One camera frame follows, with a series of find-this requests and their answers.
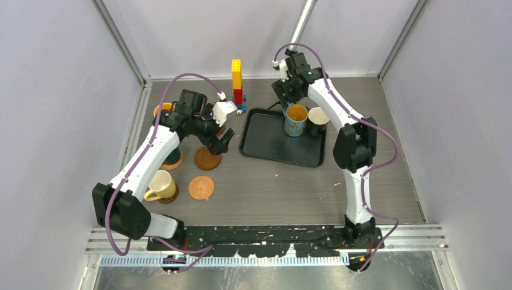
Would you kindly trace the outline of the blue patterned mug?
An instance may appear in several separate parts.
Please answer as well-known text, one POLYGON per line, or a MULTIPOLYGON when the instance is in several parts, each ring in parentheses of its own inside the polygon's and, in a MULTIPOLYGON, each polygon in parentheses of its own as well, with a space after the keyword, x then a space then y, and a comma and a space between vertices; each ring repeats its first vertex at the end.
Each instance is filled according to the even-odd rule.
POLYGON ((301 136, 306 129, 308 119, 308 110, 306 107, 293 104, 285 108, 283 114, 285 133, 290 137, 301 136))

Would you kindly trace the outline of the black white-inside mug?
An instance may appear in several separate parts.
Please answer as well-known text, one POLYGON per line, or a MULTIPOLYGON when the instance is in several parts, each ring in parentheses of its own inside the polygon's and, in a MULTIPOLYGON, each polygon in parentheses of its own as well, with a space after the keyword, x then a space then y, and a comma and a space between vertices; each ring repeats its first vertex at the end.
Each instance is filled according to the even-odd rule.
POLYGON ((316 137, 325 133, 330 119, 320 107, 311 108, 308 111, 307 132, 316 137))

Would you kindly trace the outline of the rattan coaster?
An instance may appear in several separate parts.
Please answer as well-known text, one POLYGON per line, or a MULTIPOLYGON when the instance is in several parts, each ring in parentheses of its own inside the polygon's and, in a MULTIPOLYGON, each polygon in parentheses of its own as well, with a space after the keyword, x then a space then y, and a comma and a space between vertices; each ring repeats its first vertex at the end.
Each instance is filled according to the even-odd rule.
POLYGON ((197 176, 188 185, 189 195, 196 200, 210 198, 215 190, 215 183, 209 176, 197 176))
POLYGON ((174 170, 177 169, 184 160, 184 154, 181 150, 176 149, 172 151, 171 154, 169 154, 168 157, 164 160, 164 162, 161 164, 160 169, 161 170, 174 170))

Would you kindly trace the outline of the rattan coaster front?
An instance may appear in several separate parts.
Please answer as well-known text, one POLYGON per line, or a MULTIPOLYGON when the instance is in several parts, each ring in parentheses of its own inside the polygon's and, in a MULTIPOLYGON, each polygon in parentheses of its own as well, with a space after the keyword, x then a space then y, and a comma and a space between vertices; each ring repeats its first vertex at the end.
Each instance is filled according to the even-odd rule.
POLYGON ((181 150, 176 149, 172 151, 171 154, 169 154, 168 157, 164 160, 164 162, 161 164, 160 169, 161 170, 174 170, 177 169, 184 160, 184 154, 181 150))

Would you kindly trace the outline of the floral white mug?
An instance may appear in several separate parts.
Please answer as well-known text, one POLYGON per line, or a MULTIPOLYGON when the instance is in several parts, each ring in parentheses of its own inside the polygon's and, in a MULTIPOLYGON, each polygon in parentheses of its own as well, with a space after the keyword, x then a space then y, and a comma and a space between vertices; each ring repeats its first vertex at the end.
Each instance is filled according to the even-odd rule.
POLYGON ((158 112, 161 109, 164 111, 173 111, 173 104, 172 103, 163 103, 162 105, 155 107, 155 109, 153 110, 153 116, 156 117, 158 112))

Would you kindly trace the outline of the cream yellow mug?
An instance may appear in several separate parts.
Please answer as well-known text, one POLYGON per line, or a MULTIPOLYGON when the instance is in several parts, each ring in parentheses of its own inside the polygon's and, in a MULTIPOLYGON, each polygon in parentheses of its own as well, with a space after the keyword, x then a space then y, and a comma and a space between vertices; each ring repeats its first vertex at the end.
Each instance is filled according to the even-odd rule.
POLYGON ((158 170, 148 185, 149 190, 144 194, 148 202, 158 201, 160 198, 170 198, 176 190, 176 183, 171 174, 165 170, 158 170))

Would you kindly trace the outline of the dark brown wooden coaster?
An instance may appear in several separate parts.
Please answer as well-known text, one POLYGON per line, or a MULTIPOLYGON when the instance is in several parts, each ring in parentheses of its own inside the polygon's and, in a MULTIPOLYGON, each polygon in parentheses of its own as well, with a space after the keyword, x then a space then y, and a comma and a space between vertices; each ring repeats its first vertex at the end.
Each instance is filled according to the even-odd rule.
POLYGON ((158 199, 158 202, 160 202, 162 204, 169 204, 169 203, 173 202, 174 200, 176 200, 176 198, 178 196, 179 196, 179 186, 176 185, 176 190, 175 190, 173 196, 171 196, 170 198, 160 198, 160 199, 158 199))

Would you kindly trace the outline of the pink ghost mug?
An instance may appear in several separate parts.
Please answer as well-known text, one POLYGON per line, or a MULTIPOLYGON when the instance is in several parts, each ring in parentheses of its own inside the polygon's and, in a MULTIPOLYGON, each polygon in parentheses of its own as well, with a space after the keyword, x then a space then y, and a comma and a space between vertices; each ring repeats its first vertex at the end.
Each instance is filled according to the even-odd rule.
POLYGON ((214 116, 214 107, 216 102, 209 101, 206 105, 206 113, 204 113, 204 117, 206 120, 212 120, 214 116))

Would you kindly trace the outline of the dark green mug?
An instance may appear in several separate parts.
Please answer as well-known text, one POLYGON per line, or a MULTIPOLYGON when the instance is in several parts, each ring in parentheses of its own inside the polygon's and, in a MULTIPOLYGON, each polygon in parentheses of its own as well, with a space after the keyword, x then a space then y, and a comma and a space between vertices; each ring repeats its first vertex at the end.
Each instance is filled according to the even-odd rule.
POLYGON ((166 165, 175 164, 180 160, 180 158, 181 158, 181 151, 177 147, 174 150, 172 150, 171 153, 166 157, 166 159, 164 160, 164 164, 166 164, 166 165))

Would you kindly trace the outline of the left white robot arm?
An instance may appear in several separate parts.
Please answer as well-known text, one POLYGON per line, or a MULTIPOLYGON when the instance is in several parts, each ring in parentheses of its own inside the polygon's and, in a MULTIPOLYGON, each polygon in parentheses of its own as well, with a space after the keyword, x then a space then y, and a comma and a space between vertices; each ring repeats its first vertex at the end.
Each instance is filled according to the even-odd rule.
POLYGON ((204 94, 182 90, 171 109, 157 113, 143 144, 121 172, 107 184, 98 183, 93 188, 98 224, 133 240, 143 236, 161 237, 169 249, 180 249, 185 234, 178 228, 183 223, 149 212, 142 204, 146 188, 185 137, 196 136, 213 155, 226 153, 234 131, 227 129, 222 138, 218 138, 217 133, 227 116, 236 110, 233 101, 219 100, 212 104, 204 94))

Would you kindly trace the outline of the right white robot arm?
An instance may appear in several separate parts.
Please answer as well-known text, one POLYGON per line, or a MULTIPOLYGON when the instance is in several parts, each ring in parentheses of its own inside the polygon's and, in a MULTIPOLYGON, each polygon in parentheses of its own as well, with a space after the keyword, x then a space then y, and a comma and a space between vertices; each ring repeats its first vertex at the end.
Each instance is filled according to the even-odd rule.
POLYGON ((280 79, 272 88, 282 107, 288 108, 309 97, 337 130, 333 158, 343 171, 347 191, 342 237, 353 248, 368 244, 376 232, 376 221, 363 204, 369 201, 369 182, 363 173, 372 166, 376 155, 375 120, 356 112, 336 90, 323 68, 312 68, 303 53, 286 51, 286 58, 275 60, 273 67, 280 72, 280 79))

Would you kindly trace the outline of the black serving tray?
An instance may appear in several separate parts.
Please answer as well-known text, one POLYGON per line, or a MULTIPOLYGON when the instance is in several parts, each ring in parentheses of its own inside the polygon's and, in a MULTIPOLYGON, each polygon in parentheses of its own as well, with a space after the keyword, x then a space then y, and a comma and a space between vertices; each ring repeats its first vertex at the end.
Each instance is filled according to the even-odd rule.
POLYGON ((284 114, 265 108, 253 108, 246 116, 239 151, 245 156, 281 161, 309 167, 324 162, 327 133, 312 136, 308 132, 290 137, 284 131, 284 114))

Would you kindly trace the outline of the toy brick tower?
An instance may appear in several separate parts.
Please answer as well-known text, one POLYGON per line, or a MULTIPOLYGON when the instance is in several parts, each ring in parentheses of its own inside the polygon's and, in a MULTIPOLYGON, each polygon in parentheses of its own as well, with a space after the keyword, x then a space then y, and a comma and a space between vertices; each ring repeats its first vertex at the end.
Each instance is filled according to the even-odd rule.
POLYGON ((246 112, 246 106, 244 105, 246 95, 243 92, 242 63, 240 59, 232 59, 231 75, 234 103, 237 108, 237 114, 240 115, 246 112))

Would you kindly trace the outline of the silver metal pole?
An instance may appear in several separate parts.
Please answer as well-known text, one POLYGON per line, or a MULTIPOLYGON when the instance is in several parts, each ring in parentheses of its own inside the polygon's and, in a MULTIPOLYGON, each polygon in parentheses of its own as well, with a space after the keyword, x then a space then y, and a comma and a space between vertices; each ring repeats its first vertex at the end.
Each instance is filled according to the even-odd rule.
POLYGON ((292 36, 289 40, 290 43, 298 43, 301 40, 317 2, 318 0, 304 1, 295 29, 293 30, 292 36))

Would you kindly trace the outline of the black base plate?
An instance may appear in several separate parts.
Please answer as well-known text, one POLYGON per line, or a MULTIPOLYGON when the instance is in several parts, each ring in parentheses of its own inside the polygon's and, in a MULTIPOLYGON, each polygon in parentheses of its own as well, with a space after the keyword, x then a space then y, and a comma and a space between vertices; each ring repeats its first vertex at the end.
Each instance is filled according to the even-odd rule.
POLYGON ((194 256, 208 246, 208 257, 283 257, 294 252, 297 257, 334 257, 341 250, 369 254, 379 245, 382 231, 350 240, 344 226, 274 225, 274 226, 189 226, 178 229, 171 239, 150 238, 149 251, 167 251, 171 247, 192 251, 194 256))

